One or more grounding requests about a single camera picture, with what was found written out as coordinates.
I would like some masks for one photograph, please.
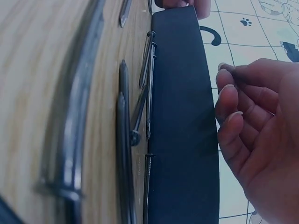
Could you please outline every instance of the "tile grout line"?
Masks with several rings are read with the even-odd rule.
[[[252,0],[250,0],[250,2],[251,2],[251,4],[252,4],[252,7],[253,7],[255,13],[256,13],[256,9],[255,9],[254,6],[253,6]],[[269,45],[271,46],[271,43],[270,43],[270,41],[269,41],[269,39],[268,39],[268,37],[267,37],[267,35],[266,35],[264,29],[263,29],[263,26],[262,26],[262,24],[261,24],[261,22],[260,22],[260,19],[259,19],[258,16],[257,16],[257,13],[256,13],[256,18],[257,18],[257,20],[258,20],[258,22],[259,22],[259,24],[260,24],[260,26],[261,26],[261,28],[262,28],[262,30],[263,30],[263,33],[265,34],[265,37],[266,37],[266,39],[267,39]],[[274,53],[276,59],[278,60],[277,55],[276,55],[276,53],[275,53],[275,51],[274,51],[274,49],[273,49],[272,46],[271,46],[271,48],[272,48],[272,50],[273,50],[273,53]]]
[[[238,14],[238,15],[249,15],[249,16],[255,16],[255,17],[258,17],[258,18],[268,19],[268,20],[275,20],[275,21],[281,21],[281,22],[288,22],[288,21],[285,21],[285,20],[277,20],[277,19],[272,19],[272,18],[263,17],[263,16],[259,16],[259,15],[251,15],[251,14],[245,14],[245,13],[234,13],[234,12],[224,12],[224,11],[211,11],[211,12],[231,13],[231,14]]]
[[[222,25],[223,33],[224,33],[225,39],[226,39],[226,41],[227,41],[227,43],[228,43],[228,38],[226,37],[226,34],[225,34],[225,30],[224,30],[224,26],[223,26],[222,18],[221,18],[220,12],[219,12],[219,7],[218,7],[218,4],[217,4],[216,0],[214,0],[214,1],[215,1],[215,4],[216,4],[216,7],[217,7],[217,9],[218,9],[218,15],[219,15],[219,18],[220,18],[220,21],[221,21],[221,25]],[[235,62],[234,62],[234,58],[233,58],[233,54],[232,54],[232,50],[230,49],[229,43],[228,43],[228,48],[229,48],[229,51],[230,51],[230,56],[232,57],[233,66],[235,66]]]
[[[249,209],[249,200],[247,199],[247,215],[246,215],[246,224],[248,223],[248,209]]]
[[[229,45],[235,45],[235,46],[243,46],[243,47],[259,47],[259,48],[280,48],[281,46],[257,46],[257,45],[244,45],[244,44],[236,44],[236,43],[220,43],[220,44],[229,44]]]
[[[251,215],[252,213],[253,213],[253,212],[245,213],[245,214],[240,214],[240,215],[236,215],[236,216],[220,217],[219,219],[234,218],[234,217],[239,217],[239,216],[246,216],[246,215]]]

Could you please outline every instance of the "blurred nail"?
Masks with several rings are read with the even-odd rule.
[[[223,65],[225,65],[226,63],[224,63],[224,62],[222,62],[222,63],[220,63],[219,65],[218,65],[218,71],[220,71],[221,70],[221,66],[223,66]]]
[[[230,121],[236,114],[243,115],[243,112],[242,112],[242,111],[237,111],[237,112],[232,113],[232,114],[228,117],[228,122],[229,122],[229,121]]]
[[[220,98],[220,95],[221,95],[222,91],[223,91],[225,88],[227,88],[227,87],[234,87],[234,85],[232,85],[232,84],[227,84],[227,85],[225,85],[225,86],[222,88],[222,90],[219,92],[219,94],[218,94],[218,97],[219,97],[219,98]]]

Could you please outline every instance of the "wood grain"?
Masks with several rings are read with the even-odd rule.
[[[88,0],[0,0],[0,194],[30,224],[56,223],[54,200],[33,192],[55,87]],[[104,29],[93,75],[85,133],[84,223],[119,223],[115,169],[115,103],[118,67],[130,71],[130,108],[150,15],[146,0],[133,0],[122,29],[121,0],[106,0]],[[142,219],[142,142],[132,148],[138,223]]]

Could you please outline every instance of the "floor tile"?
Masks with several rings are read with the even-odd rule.
[[[259,18],[271,46],[280,46],[280,42],[297,44],[298,36],[288,22]]]
[[[282,4],[275,0],[249,0],[253,4],[257,16],[266,17],[275,20],[286,21],[286,18],[282,14]]]
[[[211,12],[209,17],[199,21],[199,25],[215,30],[221,37],[221,43],[227,43],[218,12]],[[203,43],[211,43],[214,40],[214,35],[207,31],[201,31],[201,36]]]
[[[228,43],[269,46],[256,16],[220,13]]]
[[[227,44],[213,46],[211,44],[204,44],[206,52],[206,60],[209,68],[211,86],[217,88],[216,75],[218,73],[218,65],[221,62],[233,64],[233,60]]]
[[[219,11],[256,15],[250,0],[216,0]]]
[[[254,62],[259,58],[276,60],[276,56],[271,47],[248,47],[230,45],[235,66]]]
[[[213,101],[214,101],[214,106],[215,106],[217,103],[217,100],[218,100],[218,90],[212,89],[212,95],[213,95]],[[217,119],[216,119],[216,127],[217,127],[217,131],[218,131],[220,128],[220,125],[219,125]]]
[[[282,46],[284,47],[273,48],[278,60],[285,62],[299,62],[298,46],[286,42],[284,42]]]
[[[254,209],[253,205],[249,202],[248,213],[251,213],[254,211],[255,211],[255,209]]]
[[[243,188],[231,172],[223,155],[219,152],[220,172],[220,212],[219,217],[236,216],[247,213],[247,198]]]
[[[294,25],[292,23],[289,23],[292,29],[296,32],[297,36],[299,37],[299,25]]]
[[[214,101],[214,106],[216,105],[217,103],[217,100],[218,100],[218,90],[216,89],[212,89],[212,95],[213,95],[213,101]]]
[[[246,215],[219,219],[219,224],[245,224],[245,223],[246,223]]]
[[[211,0],[211,11],[218,11],[215,0]]]
[[[163,8],[159,8],[156,4],[155,4],[155,1],[153,1],[153,4],[152,4],[152,11],[153,13],[157,13],[157,12],[160,12],[160,11],[164,11],[165,9]]]

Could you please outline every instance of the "cartoon cat drawing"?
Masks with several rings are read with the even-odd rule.
[[[288,43],[288,42],[280,42],[280,45],[281,45],[281,47],[283,47],[285,49],[286,55],[292,62],[299,62],[299,46],[298,45]]]

